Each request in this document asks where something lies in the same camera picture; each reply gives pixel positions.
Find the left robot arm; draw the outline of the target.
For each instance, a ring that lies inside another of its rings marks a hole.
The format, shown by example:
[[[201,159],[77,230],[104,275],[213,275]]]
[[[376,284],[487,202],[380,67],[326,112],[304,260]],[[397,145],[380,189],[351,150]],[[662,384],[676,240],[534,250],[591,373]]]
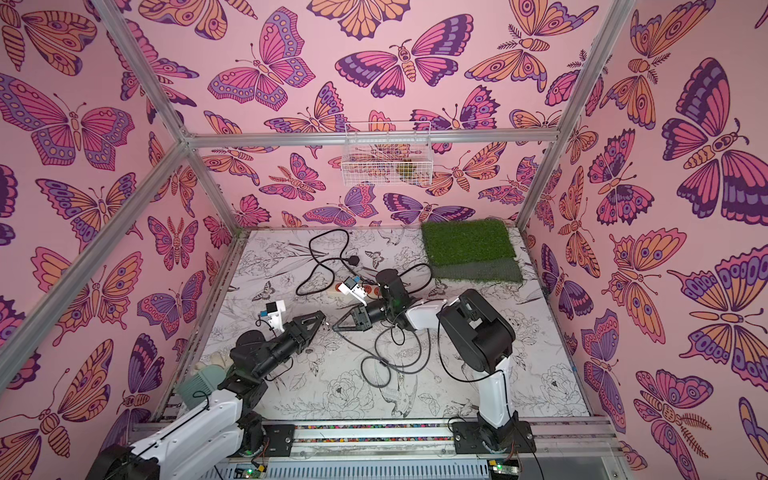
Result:
[[[88,479],[197,479],[226,457],[259,455],[265,438],[255,407],[279,365],[310,345],[326,315],[315,311],[294,318],[268,339],[259,330],[239,336],[230,350],[232,364],[217,389],[202,403],[156,433],[129,446],[99,453]]]

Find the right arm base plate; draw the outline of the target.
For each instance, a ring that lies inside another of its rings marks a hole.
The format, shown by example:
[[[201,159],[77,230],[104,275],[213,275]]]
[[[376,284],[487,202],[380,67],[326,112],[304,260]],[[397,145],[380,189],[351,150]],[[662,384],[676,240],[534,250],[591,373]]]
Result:
[[[536,453],[531,425],[510,420],[500,428],[478,421],[455,421],[449,430],[457,454]]]

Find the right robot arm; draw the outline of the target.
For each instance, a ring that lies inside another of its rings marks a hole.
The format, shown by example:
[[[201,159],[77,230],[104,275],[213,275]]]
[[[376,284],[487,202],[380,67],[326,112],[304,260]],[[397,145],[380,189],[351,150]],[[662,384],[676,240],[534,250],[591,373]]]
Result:
[[[332,330],[343,337],[347,332],[367,331],[383,323],[405,336],[423,331],[427,349],[438,347],[443,335],[452,342],[460,359],[476,376],[451,377],[478,388],[478,422],[482,428],[501,433],[515,426],[517,418],[508,397],[507,371],[516,334],[509,322],[475,289],[468,289],[453,300],[418,300],[395,269],[375,276],[379,297],[370,300],[358,277],[337,286],[341,293],[357,298],[359,304],[342,316]]]

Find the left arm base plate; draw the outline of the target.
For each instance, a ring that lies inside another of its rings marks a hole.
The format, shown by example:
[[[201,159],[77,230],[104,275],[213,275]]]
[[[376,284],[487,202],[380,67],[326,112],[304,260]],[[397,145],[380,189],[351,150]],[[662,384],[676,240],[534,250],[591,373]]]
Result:
[[[289,457],[294,443],[295,424],[263,424],[248,426],[238,453],[243,457]]]

